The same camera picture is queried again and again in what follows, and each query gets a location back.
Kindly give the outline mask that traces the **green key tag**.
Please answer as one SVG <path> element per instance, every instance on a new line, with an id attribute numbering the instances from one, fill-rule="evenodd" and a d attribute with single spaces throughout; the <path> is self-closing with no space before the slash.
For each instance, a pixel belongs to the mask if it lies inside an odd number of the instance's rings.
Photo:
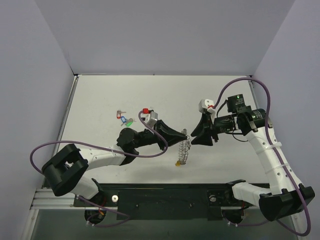
<path id="1" fill-rule="evenodd" d="M 134 118 L 129 118 L 127 122 L 125 123 L 126 127 L 130 127 L 136 120 Z"/>

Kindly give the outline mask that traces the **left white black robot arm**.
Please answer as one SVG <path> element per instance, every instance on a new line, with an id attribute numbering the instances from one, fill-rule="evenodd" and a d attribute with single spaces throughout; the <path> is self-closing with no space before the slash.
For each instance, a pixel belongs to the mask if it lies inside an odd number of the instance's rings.
<path id="1" fill-rule="evenodd" d="M 76 144 L 65 145 L 44 166 L 41 172 L 55 196 L 67 193 L 79 195 L 92 206 L 103 200 L 103 190 L 93 178 L 84 176 L 86 171 L 107 166 L 124 166 L 139 157 L 137 148 L 157 144 L 160 150 L 171 147 L 188 137 L 158 120 L 152 129 L 137 132 L 126 127 L 121 130 L 116 144 L 108 150 L 95 147 L 78 148 Z"/>

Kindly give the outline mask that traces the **blue key tag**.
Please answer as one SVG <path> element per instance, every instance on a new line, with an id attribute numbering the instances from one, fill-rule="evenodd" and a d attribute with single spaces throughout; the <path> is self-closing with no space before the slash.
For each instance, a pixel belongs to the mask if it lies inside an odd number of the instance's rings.
<path id="1" fill-rule="evenodd" d="M 121 122 L 122 122 L 121 126 L 125 125 L 127 123 L 127 121 L 128 121 L 124 116 L 122 116 L 120 119 L 121 119 Z"/>

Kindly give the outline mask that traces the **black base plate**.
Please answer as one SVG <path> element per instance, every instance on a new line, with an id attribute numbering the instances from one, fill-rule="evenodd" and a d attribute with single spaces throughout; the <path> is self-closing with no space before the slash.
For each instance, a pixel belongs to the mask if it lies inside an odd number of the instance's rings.
<path id="1" fill-rule="evenodd" d="M 251 207 L 236 200 L 226 183 L 111 183 L 101 184 L 105 207 L 117 209 L 119 221 L 222 219 L 222 210 L 236 215 Z"/>

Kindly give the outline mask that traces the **red tag key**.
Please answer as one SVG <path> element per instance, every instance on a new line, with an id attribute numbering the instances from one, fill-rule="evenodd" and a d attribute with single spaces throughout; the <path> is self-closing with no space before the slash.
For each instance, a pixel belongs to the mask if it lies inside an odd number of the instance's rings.
<path id="1" fill-rule="evenodd" d="M 126 111 L 121 111 L 120 109 L 116 111 L 116 118 L 120 119 L 122 117 L 122 114 L 126 113 Z"/>

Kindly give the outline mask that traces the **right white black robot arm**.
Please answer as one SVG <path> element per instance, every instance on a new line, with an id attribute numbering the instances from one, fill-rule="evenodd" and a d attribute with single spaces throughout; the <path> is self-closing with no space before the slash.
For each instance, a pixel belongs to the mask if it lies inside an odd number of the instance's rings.
<path id="1" fill-rule="evenodd" d="M 199 102 L 201 119 L 191 133 L 191 144 L 212 146 L 219 140 L 219 134 L 239 130 L 258 156 L 269 188 L 236 180 L 223 192 L 224 201 L 230 205 L 244 201 L 259 207 L 270 222 L 301 212 L 304 209 L 301 200 L 309 204 L 315 192 L 312 187 L 305 187 L 291 169 L 271 121 L 266 120 L 266 111 L 246 105 L 242 94 L 228 97 L 225 104 L 228 115 L 217 117 L 213 100 Z"/>

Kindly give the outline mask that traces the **white disc wire keyring holder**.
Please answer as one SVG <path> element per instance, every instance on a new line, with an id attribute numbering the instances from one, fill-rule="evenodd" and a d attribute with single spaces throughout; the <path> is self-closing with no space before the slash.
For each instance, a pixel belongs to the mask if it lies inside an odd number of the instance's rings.
<path id="1" fill-rule="evenodd" d="M 189 150 L 191 148 L 191 142 L 190 142 L 190 136 L 188 135 L 187 129 L 184 128 L 181 132 L 186 136 L 186 139 L 179 143 L 179 148 L 178 148 L 177 162 L 180 162 L 180 165 L 182 166 L 187 163 Z"/>

